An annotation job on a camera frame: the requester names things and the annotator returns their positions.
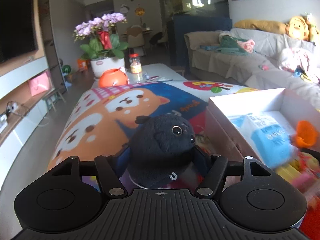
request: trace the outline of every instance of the sofa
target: sofa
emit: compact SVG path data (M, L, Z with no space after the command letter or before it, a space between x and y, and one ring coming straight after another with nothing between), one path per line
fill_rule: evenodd
M280 70L277 66L278 56L283 49L298 47L313 53L317 60L317 67L320 68L319 47L308 41L290 38L285 34L233 28L224 33L242 39L253 39L255 53L249 56L236 56L200 49L200 45L219 44L221 32L185 34L192 74L201 80L228 82L259 90L289 88L316 109L320 109L319 85L305 82L299 77L294 77L290 72ZM259 65L267 65L269 70L262 70Z

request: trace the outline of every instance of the yellow plush toy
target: yellow plush toy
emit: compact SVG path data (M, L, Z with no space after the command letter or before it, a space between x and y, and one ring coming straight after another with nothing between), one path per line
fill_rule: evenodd
M320 46L320 33L315 26L312 13L307 14L306 23L309 27L309 41L313 42L316 46Z
M309 29L305 20L300 16L295 16L290 19L286 27L286 33L291 38L308 41Z

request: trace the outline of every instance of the blue and white package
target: blue and white package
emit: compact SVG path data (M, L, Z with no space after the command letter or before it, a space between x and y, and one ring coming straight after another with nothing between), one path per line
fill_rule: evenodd
M294 146L287 131L268 114L249 114L230 117L266 166L273 169L292 158Z

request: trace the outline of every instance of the ribbed black surface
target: ribbed black surface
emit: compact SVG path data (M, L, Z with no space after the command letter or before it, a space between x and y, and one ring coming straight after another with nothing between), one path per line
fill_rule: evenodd
M15 239L302 240L308 238L296 229L276 234L254 233L242 229L228 221L213 201L195 198L186 189L135 189L127 198L111 200L96 220L81 229L61 234L45 234L25 229Z

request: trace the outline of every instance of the television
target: television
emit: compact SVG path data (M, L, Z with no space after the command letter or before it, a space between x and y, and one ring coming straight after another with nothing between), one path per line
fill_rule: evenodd
M0 62L36 49L33 0L0 0Z

